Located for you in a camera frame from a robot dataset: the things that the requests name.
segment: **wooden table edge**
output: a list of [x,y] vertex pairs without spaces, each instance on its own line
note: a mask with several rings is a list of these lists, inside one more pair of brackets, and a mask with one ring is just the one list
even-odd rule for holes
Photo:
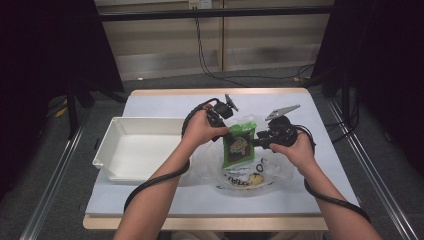
[[305,88],[202,88],[202,89],[140,89],[131,96],[152,95],[208,95],[208,94],[277,94],[309,93]]
[[[83,225],[89,230],[116,230],[121,217],[86,214]],[[322,216],[284,217],[168,217],[164,231],[328,231]]]

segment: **white table surface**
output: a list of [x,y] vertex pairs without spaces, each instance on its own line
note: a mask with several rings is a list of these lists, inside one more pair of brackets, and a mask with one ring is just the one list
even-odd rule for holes
[[[232,119],[246,115],[267,116],[272,110],[300,104],[286,116],[293,124],[306,126],[316,142],[315,158],[325,174],[345,198],[358,205],[351,185],[341,166],[331,140],[308,92],[272,94],[231,94],[240,109]],[[130,96],[123,117],[181,117],[199,103],[212,97],[225,101],[223,94],[178,94]],[[93,188],[86,214],[92,216],[121,216],[127,196],[136,186],[109,181],[102,171]],[[274,188],[257,194],[255,191],[234,196],[189,174],[180,182],[169,216],[279,216],[286,214],[319,214],[315,199],[303,186],[303,177],[294,170],[294,177]]]

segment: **forearm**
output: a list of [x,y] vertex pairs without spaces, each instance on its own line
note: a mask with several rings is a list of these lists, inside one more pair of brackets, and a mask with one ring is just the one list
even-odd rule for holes
[[[317,164],[304,172],[309,186],[320,194],[346,201]],[[358,213],[317,199],[333,239],[381,239],[371,224]]]
[[[151,179],[181,169],[195,149],[195,144],[182,141]],[[138,193],[125,211],[115,239],[156,239],[168,215],[179,179],[166,180]]]

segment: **hand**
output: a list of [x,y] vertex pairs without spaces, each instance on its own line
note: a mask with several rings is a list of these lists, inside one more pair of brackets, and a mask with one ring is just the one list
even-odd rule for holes
[[306,133],[302,131],[298,131],[297,140],[291,147],[271,143],[269,148],[286,155],[302,175],[305,175],[310,168],[318,166],[314,158],[311,142]]
[[190,119],[183,140],[192,141],[196,146],[209,142],[213,137],[228,133],[227,127],[213,128],[210,126],[205,110],[197,111]]

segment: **black cable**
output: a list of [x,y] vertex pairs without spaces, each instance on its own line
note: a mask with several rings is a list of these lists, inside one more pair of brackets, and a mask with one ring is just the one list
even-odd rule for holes
[[324,126],[325,127],[334,127],[334,126],[337,126],[337,125],[340,125],[340,124],[343,124],[343,123],[345,123],[346,121],[340,121],[340,122],[336,122],[336,123],[327,123],[327,124],[324,124]]
[[358,207],[358,206],[356,206],[356,205],[354,205],[354,204],[352,204],[350,202],[343,201],[343,200],[340,200],[340,199],[337,199],[337,198],[333,198],[333,197],[329,197],[329,196],[325,196],[323,194],[320,194],[320,193],[315,192],[309,186],[308,181],[306,181],[306,179],[304,180],[304,185],[305,185],[306,191],[308,191],[308,193],[310,193],[315,198],[320,199],[322,201],[326,201],[326,202],[329,202],[329,203],[336,204],[338,206],[341,206],[341,207],[344,207],[344,208],[347,208],[347,209],[350,209],[350,210],[358,213],[359,215],[361,215],[368,222],[371,222],[368,214],[364,210],[362,210],[362,208],[360,208],[360,207]]
[[54,107],[57,107],[59,104],[63,103],[66,100],[66,97],[62,98],[60,101],[54,103],[53,105],[51,105],[48,109],[52,109]]
[[54,111],[54,112],[52,112],[51,114],[47,115],[47,116],[46,116],[46,118],[50,118],[51,116],[53,116],[53,115],[57,114],[58,112],[62,111],[63,109],[65,109],[65,108],[67,108],[67,107],[68,107],[68,104],[67,104],[67,103],[63,104],[63,106],[62,106],[62,107],[60,107],[60,108],[59,108],[59,110]]
[[306,66],[309,66],[309,67],[308,67],[308,68],[306,68],[306,69],[304,69],[304,70],[302,70],[302,71],[300,71],[300,69],[299,69],[299,70],[297,71],[297,73],[296,73],[296,74],[293,74],[293,75],[290,75],[290,76],[285,76],[285,77],[271,77],[271,76],[259,76],[259,75],[246,75],[246,76],[243,76],[243,75],[237,75],[237,76],[225,76],[225,77],[218,77],[218,76],[214,75],[213,73],[211,73],[211,72],[209,71],[209,69],[207,68],[206,61],[205,61],[204,54],[203,54],[203,45],[202,45],[202,40],[201,40],[201,37],[200,37],[200,25],[199,25],[199,19],[198,19],[198,18],[195,18],[195,21],[196,21],[196,29],[197,29],[197,41],[198,41],[198,49],[199,49],[199,61],[200,61],[200,65],[201,65],[201,67],[202,67],[203,72],[204,72],[207,76],[209,76],[209,77],[211,77],[211,78],[214,78],[214,79],[217,79],[217,80],[226,81],[226,82],[230,82],[230,83],[234,83],[234,84],[240,85],[240,86],[242,86],[242,87],[249,88],[249,86],[246,86],[246,85],[244,85],[244,84],[242,84],[242,83],[238,83],[238,82],[235,82],[235,81],[231,81],[231,80],[229,80],[229,79],[230,79],[230,78],[265,78],[265,79],[275,79],[275,80],[289,79],[289,78],[294,78],[294,77],[296,77],[296,76],[298,76],[298,75],[300,75],[300,74],[302,74],[302,73],[306,72],[306,71],[307,71],[307,70],[308,70],[311,66],[313,66],[313,65],[314,65],[314,64],[304,65],[304,66],[302,66],[302,67],[300,67],[300,68],[303,68],[303,67],[306,67]]
[[[206,104],[212,102],[212,101],[216,101],[219,102],[219,99],[217,98],[212,98],[209,99],[208,101],[199,104],[197,107],[195,107],[185,118],[182,129],[181,129],[181,137],[184,136],[185,130],[188,126],[188,123],[190,121],[190,119],[194,116],[194,114],[196,114],[196,112],[200,111],[203,109],[203,106],[205,106]],[[125,201],[125,205],[124,205],[124,212],[125,210],[127,210],[128,205],[130,205],[131,201],[133,200],[133,198],[140,193],[141,191],[143,191],[144,189],[151,187],[153,185],[156,185],[160,182],[181,176],[182,174],[184,174],[185,172],[187,172],[187,170],[190,168],[190,160],[187,160],[186,164],[179,170],[172,172],[172,173],[168,173],[156,178],[152,178],[147,180],[146,182],[144,182],[143,184],[141,184],[140,186],[138,186],[137,188],[135,188],[130,195],[128,196],[127,200]]]
[[300,74],[302,74],[302,73],[304,73],[304,72],[306,72],[307,70],[309,70],[309,68],[311,68],[312,66],[314,66],[315,65],[315,63],[313,63],[313,64],[306,64],[306,65],[303,65],[303,66],[301,66],[299,69],[297,69],[297,79],[298,79],[298,81],[299,81],[299,83],[297,84],[297,87],[300,87],[301,85],[302,85],[302,81],[301,81],[301,78],[300,78]]
[[[353,131],[355,131],[355,129],[359,125],[359,97],[358,97],[357,94],[355,94],[355,105],[353,107],[353,111],[352,111],[352,114],[350,115],[350,118],[351,118],[350,120],[352,120],[352,121],[356,118],[356,121],[354,122],[353,126],[346,133],[344,133],[342,136],[331,140],[331,142],[333,144],[342,140],[343,138],[345,138],[349,134],[351,134]],[[346,119],[343,120],[342,122],[340,122],[340,124],[344,124],[344,122],[346,122]]]
[[202,67],[202,71],[211,78],[217,79],[217,80],[221,80],[221,81],[226,81],[226,82],[230,82],[230,83],[234,83],[236,85],[248,88],[248,86],[242,84],[242,83],[238,83],[235,81],[231,81],[225,78],[221,78],[221,77],[217,77],[214,74],[212,74],[208,67],[206,66],[206,61],[205,61],[205,56],[203,54],[203,45],[202,45],[202,39],[200,37],[200,25],[199,25],[199,19],[195,18],[196,21],[196,29],[197,29],[197,42],[198,42],[198,49],[199,49],[199,61],[200,61],[200,66]]
[[[306,127],[304,127],[304,126],[302,126],[302,125],[294,125],[294,127],[295,127],[297,130],[300,130],[300,131],[304,132],[304,133],[308,136],[309,141],[310,141],[310,143],[311,143],[311,145],[312,145],[312,150],[313,150],[313,151],[314,151],[314,153],[315,153],[315,143],[314,143],[314,140],[313,140],[313,137],[312,137],[312,133],[309,131],[309,129],[308,129],[308,128],[306,128]],[[341,207],[344,207],[344,208],[350,209],[350,210],[352,210],[352,211],[354,211],[354,212],[356,212],[356,213],[360,214],[360,215],[361,215],[362,217],[364,217],[364,218],[365,218],[368,222],[370,222],[370,218],[369,218],[369,216],[368,216],[368,215],[367,215],[367,213],[366,213],[364,210],[362,210],[360,207],[355,206],[355,205],[351,204],[350,202],[343,201],[343,200],[340,200],[340,199],[336,199],[336,198],[329,197],[329,196],[326,196],[326,195],[323,195],[323,194],[320,194],[320,193],[315,192],[315,191],[314,191],[314,190],[312,190],[312,188],[309,186],[309,184],[308,184],[308,182],[306,181],[306,179],[304,180],[304,185],[305,185],[305,189],[306,189],[306,191],[308,191],[308,192],[309,192],[312,196],[316,197],[317,199],[320,199],[320,200],[323,200],[323,201],[326,201],[326,202],[329,202],[329,203],[333,203],[333,204],[336,204],[336,205],[338,205],[338,206],[341,206]]]

